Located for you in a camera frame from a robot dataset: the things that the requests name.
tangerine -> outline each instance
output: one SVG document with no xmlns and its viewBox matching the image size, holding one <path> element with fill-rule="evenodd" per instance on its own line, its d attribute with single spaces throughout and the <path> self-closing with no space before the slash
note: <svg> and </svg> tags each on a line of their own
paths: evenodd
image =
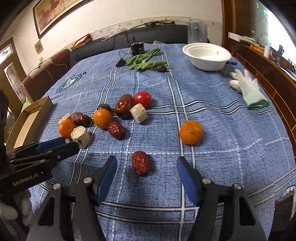
<svg viewBox="0 0 296 241">
<path fill-rule="evenodd" d="M 59 134 L 65 139 L 71 139 L 71 132 L 74 130 L 75 124 L 71 119 L 65 119 L 59 124 Z"/>
<path fill-rule="evenodd" d="M 98 109 L 94 113 L 93 119 L 96 126 L 101 129 L 107 129 L 113 121 L 111 112 L 106 109 Z"/>
<path fill-rule="evenodd" d="M 194 145 L 202 138 L 202 125 L 195 120 L 186 121 L 182 124 L 179 135 L 183 143 L 187 145 Z"/>
</svg>

red tomato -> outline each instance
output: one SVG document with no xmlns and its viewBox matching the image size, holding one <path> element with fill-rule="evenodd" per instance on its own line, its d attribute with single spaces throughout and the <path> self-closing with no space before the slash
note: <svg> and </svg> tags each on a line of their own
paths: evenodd
<svg viewBox="0 0 296 241">
<path fill-rule="evenodd" d="M 146 91 L 140 91 L 133 96 L 133 102 L 141 103 L 145 108 L 151 104 L 151 100 L 151 95 Z"/>
</svg>

framed painting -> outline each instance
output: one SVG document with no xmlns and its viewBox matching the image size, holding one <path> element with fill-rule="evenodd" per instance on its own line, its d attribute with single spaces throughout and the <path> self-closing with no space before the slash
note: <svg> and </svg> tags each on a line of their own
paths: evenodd
<svg viewBox="0 0 296 241">
<path fill-rule="evenodd" d="M 38 38 L 58 21 L 89 0 L 40 0 L 33 8 Z"/>
</svg>

white bowl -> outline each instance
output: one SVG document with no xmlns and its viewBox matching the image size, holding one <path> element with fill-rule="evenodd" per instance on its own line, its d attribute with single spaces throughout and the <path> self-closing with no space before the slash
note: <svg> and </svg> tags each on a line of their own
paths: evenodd
<svg viewBox="0 0 296 241">
<path fill-rule="evenodd" d="M 189 56 L 190 62 L 195 67 L 205 71 L 218 71 L 231 58 L 231 53 L 228 50 L 215 44 L 188 44 L 182 48 L 182 51 Z"/>
</svg>

plaid tablecloth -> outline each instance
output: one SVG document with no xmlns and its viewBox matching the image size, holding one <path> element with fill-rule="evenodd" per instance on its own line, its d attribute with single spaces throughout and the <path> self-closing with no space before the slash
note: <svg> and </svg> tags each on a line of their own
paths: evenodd
<svg viewBox="0 0 296 241">
<path fill-rule="evenodd" d="M 34 211 L 54 183 L 77 183 L 115 155 L 118 170 L 106 201 L 97 209 L 107 240 L 186 240 L 197 208 L 182 191 L 176 170 L 177 158 L 185 156 L 217 184 L 242 184 L 268 236 L 274 201 L 295 185 L 295 161 L 286 129 L 271 101 L 268 108 L 246 108 L 241 94 L 228 86 L 227 73 L 234 66 L 218 72 L 198 70 L 182 53 L 183 46 L 145 46 L 146 51 L 161 49 L 162 55 L 151 60 L 166 60 L 172 67 L 166 74 L 116 68 L 123 53 L 115 50 L 80 61 L 48 91 L 54 107 L 39 141 L 58 137 L 58 120 L 68 112 L 92 117 L 98 104 L 114 108 L 123 94 L 138 91 L 148 91 L 154 100 L 144 123 L 121 120 L 128 129 L 124 140 L 92 125 L 88 129 L 91 144 L 59 162 L 50 181 L 31 188 Z M 241 64 L 235 68 L 244 69 Z M 194 146 L 184 145 L 178 135 L 180 125 L 191 119 L 205 131 L 201 143 Z M 154 171 L 147 177 L 137 176 L 132 169 L 131 155 L 137 150 L 153 161 Z M 81 240 L 74 205 L 72 210 L 75 237 Z M 216 226 L 221 225 L 222 212 L 221 205 Z M 215 228 L 213 240 L 217 237 Z"/>
</svg>

